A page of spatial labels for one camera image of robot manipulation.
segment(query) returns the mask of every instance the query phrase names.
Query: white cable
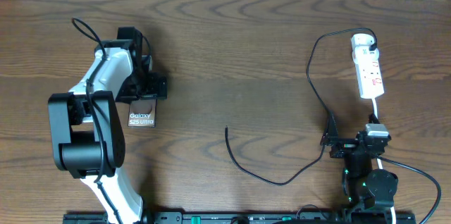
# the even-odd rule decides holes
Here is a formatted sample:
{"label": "white cable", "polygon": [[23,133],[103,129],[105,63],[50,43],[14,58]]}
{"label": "white cable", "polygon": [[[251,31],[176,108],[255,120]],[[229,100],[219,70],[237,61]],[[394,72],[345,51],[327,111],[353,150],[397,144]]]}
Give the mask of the white cable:
{"label": "white cable", "polygon": [[392,212],[392,224],[396,224],[396,213],[395,213],[395,207],[390,207],[390,211]]}
{"label": "white cable", "polygon": [[[373,113],[377,118],[378,117],[378,105],[376,103],[376,98],[371,98],[371,100],[373,101]],[[377,158],[376,160],[378,162],[379,169],[383,169],[382,161],[379,158]],[[392,213],[392,224],[396,224],[396,213],[395,213],[394,206],[390,207],[390,212]]]}
{"label": "white cable", "polygon": [[371,100],[373,101],[373,113],[377,118],[378,117],[378,105],[376,103],[376,98],[371,98]]}
{"label": "white cable", "polygon": [[378,161],[378,167],[379,167],[379,169],[383,169],[382,161],[381,161],[379,158],[377,158],[376,160]]}

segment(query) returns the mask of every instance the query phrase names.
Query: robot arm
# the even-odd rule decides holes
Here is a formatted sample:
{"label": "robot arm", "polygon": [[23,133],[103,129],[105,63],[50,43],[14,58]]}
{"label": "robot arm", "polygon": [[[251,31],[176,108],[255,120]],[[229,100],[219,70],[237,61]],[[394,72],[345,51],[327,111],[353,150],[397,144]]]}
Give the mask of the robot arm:
{"label": "robot arm", "polygon": [[[49,99],[49,120],[54,160],[60,170],[80,178],[99,198],[110,223],[145,223],[144,202],[134,191],[121,168],[125,158],[125,140],[115,102],[131,104],[138,100],[165,99],[165,77],[151,73],[152,60],[142,60],[142,34],[134,27],[120,27],[118,39],[101,42],[103,51],[94,51],[94,63],[81,81],[68,93],[53,94]],[[103,176],[96,180],[101,166],[101,144],[96,127],[75,131],[73,126],[92,123],[87,105],[87,80],[91,79],[93,103],[104,142]]]}

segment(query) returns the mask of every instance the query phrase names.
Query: white power strip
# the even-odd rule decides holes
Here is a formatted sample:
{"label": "white power strip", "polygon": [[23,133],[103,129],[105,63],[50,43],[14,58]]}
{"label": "white power strip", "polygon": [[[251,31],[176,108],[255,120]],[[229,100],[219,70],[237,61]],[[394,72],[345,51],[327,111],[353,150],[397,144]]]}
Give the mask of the white power strip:
{"label": "white power strip", "polygon": [[360,97],[374,99],[384,93],[381,68],[379,67],[379,50],[370,51],[374,38],[367,34],[355,34],[351,38],[352,60],[357,71]]}

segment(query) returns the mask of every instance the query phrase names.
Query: wooden table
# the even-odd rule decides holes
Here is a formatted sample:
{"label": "wooden table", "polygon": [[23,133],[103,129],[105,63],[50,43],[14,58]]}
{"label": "wooden table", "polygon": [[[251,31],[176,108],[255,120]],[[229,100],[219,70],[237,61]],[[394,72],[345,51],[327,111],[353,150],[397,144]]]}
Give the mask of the wooden table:
{"label": "wooden table", "polygon": [[[86,73],[95,43],[70,24],[77,16],[102,39],[134,25],[168,76],[157,127],[127,127],[125,168],[152,205],[185,211],[296,211],[337,207],[343,163],[328,154],[290,185],[274,187],[240,172],[223,138],[229,127],[240,163],[284,181],[319,155],[326,114],[305,76],[315,40],[371,27],[378,36],[385,94],[380,119],[393,140],[387,158],[433,175],[443,198],[430,223],[451,213],[451,0],[0,0],[0,222],[60,223],[68,211],[102,211],[94,194],[51,152],[47,99]],[[359,98],[352,34],[324,39],[311,77],[354,136],[371,112]],[[435,200],[426,178],[399,176],[397,210],[420,221]]]}

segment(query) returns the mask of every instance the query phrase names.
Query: power strip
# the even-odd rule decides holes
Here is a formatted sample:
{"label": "power strip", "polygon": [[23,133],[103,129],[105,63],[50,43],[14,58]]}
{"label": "power strip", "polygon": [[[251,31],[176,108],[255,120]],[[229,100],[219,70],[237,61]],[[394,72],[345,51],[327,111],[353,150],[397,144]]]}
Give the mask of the power strip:
{"label": "power strip", "polygon": [[381,68],[379,67],[379,50],[370,51],[374,38],[367,34],[355,34],[351,38],[352,60],[357,71],[360,97],[375,99],[384,93]]}

